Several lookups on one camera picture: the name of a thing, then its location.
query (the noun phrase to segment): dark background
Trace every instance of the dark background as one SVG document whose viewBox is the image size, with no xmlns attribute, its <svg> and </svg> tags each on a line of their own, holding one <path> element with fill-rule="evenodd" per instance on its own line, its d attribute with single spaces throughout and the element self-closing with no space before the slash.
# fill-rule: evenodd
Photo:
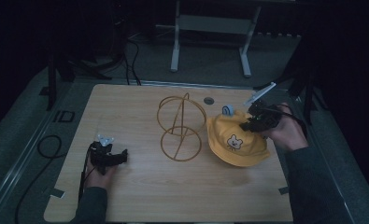
<svg viewBox="0 0 369 224">
<path fill-rule="evenodd" d="M 215 1 L 211 14 L 220 2 Z M 291 63 L 315 68 L 315 84 L 369 183 L 369 1 L 297 3 L 264 6 L 257 32 L 302 36 Z M 109 45 L 104 41 L 109 40 L 94 35 L 111 30 L 111 17 L 103 13 L 106 7 L 113 8 L 114 21 L 130 21 L 149 38 L 153 38 L 154 24 L 174 24 L 171 0 L 97 4 L 0 0 L 0 120 L 30 79 L 47 66 L 52 51 L 64 49 L 90 61 L 100 50 L 106 53 L 104 46 Z M 100 14 L 99 20 L 87 21 L 92 13 Z"/>
</svg>

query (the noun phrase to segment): yellow hat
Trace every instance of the yellow hat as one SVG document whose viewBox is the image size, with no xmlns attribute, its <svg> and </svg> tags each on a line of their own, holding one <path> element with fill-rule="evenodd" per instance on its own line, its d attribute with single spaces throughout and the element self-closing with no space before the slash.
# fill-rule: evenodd
<svg viewBox="0 0 369 224">
<path fill-rule="evenodd" d="M 235 110 L 232 116 L 207 119 L 208 143 L 222 160 L 235 166 L 252 166 L 269 157 L 266 141 L 258 133 L 243 131 L 239 124 L 249 114 Z"/>
</svg>

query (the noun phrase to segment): wooden table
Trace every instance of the wooden table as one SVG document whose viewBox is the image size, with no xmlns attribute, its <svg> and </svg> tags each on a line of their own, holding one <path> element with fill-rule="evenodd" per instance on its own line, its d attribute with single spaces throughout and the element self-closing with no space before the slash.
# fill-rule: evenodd
<svg viewBox="0 0 369 224">
<path fill-rule="evenodd" d="M 270 140 L 270 158 L 253 167 L 232 166 L 211 151 L 202 113 L 185 103 L 184 123 L 194 130 L 202 128 L 202 149 L 189 161 L 165 156 L 161 149 L 164 130 L 157 121 L 159 103 L 185 93 L 208 117 L 217 116 L 228 104 L 246 111 L 242 104 L 251 95 L 247 90 L 96 85 L 55 186 L 65 195 L 62 199 L 50 197 L 44 218 L 63 222 L 74 217 L 86 150 L 100 133 L 116 139 L 114 154 L 126 148 L 129 151 L 128 162 L 120 165 L 108 192 L 107 221 L 291 221 L 289 195 L 279 193 L 287 182 Z M 206 97 L 212 97 L 214 104 L 205 104 Z M 160 110 L 163 126 L 172 125 L 178 105 L 179 101 L 172 101 Z M 163 139 L 168 153 L 178 143 L 179 137 L 171 134 Z M 193 155 L 199 144 L 195 134 L 186 137 L 179 156 Z"/>
</svg>

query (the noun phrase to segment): gray carpet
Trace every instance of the gray carpet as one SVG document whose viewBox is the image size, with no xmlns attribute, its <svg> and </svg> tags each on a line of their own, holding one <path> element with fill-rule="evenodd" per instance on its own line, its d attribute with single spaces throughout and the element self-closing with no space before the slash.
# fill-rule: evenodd
<svg viewBox="0 0 369 224">
<path fill-rule="evenodd" d="M 242 76 L 238 51 L 235 48 L 182 45 L 178 71 L 171 73 L 169 71 L 171 44 L 166 44 L 166 41 L 144 42 L 140 35 L 132 39 L 139 43 L 135 71 L 143 81 L 143 85 L 186 83 L 224 88 L 250 88 L 268 83 L 280 76 L 299 40 L 290 37 L 255 36 L 248 53 L 253 76 L 246 78 Z M 130 62 L 135 57 L 135 53 L 135 45 L 129 44 L 127 55 Z M 47 85 L 46 69 L 34 77 L 1 121 L 0 187 L 5 181 L 12 181 L 10 185 L 15 188 L 5 189 L 5 194 L 0 196 L 2 202 L 0 223 L 14 223 L 18 201 L 37 173 L 49 162 L 36 151 L 38 141 L 43 136 L 57 134 L 62 138 L 63 143 L 60 153 L 65 153 L 70 147 L 92 87 L 97 83 L 126 83 L 123 64 L 113 70 L 107 69 L 104 74 L 113 79 L 101 81 L 87 74 L 77 73 L 74 83 L 63 83 L 59 80 L 58 102 L 50 112 L 47 112 L 45 109 L 48 98 L 38 95 L 42 87 Z M 265 99 L 271 103 L 289 101 L 295 108 L 296 114 L 301 116 L 303 106 L 301 98 L 291 99 L 284 91 L 290 83 L 289 80 L 279 84 L 274 94 L 266 96 Z M 313 125 L 309 127 L 309 141 L 320 148 L 329 163 L 354 223 L 369 223 L 369 188 L 334 118 L 318 103 L 315 105 L 317 110 L 312 111 L 311 114 Z M 54 121 L 58 111 L 74 112 L 73 122 Z M 52 155 L 57 149 L 57 142 L 48 139 L 41 147 L 45 154 Z M 10 168 L 24 151 L 29 153 L 29 160 L 28 163 L 23 164 L 25 169 L 21 175 L 19 174 L 20 179 L 6 179 Z M 30 188 L 21 204 L 20 223 L 46 223 L 43 213 L 49 199 L 49 189 L 54 186 L 63 161 L 64 158 L 54 160 Z"/>
</svg>

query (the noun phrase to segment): white table leg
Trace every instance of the white table leg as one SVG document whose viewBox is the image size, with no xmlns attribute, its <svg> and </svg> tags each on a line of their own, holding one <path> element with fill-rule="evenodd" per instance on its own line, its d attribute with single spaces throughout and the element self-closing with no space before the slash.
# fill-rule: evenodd
<svg viewBox="0 0 369 224">
<path fill-rule="evenodd" d="M 179 38 L 179 18 L 180 18 L 180 1 L 176 1 L 176 25 L 175 25 L 175 45 L 173 46 L 172 63 L 170 65 L 170 71 L 176 72 L 178 70 L 178 58 L 180 54 Z"/>
<path fill-rule="evenodd" d="M 248 46 L 250 44 L 250 40 L 253 37 L 254 29 L 256 28 L 257 19 L 260 15 L 261 7 L 257 7 L 253 19 L 248 27 L 248 33 L 246 37 L 246 43 L 242 48 L 239 48 L 240 61 L 242 62 L 243 67 L 243 75 L 245 77 L 251 77 L 250 66 L 248 65 Z"/>
</svg>

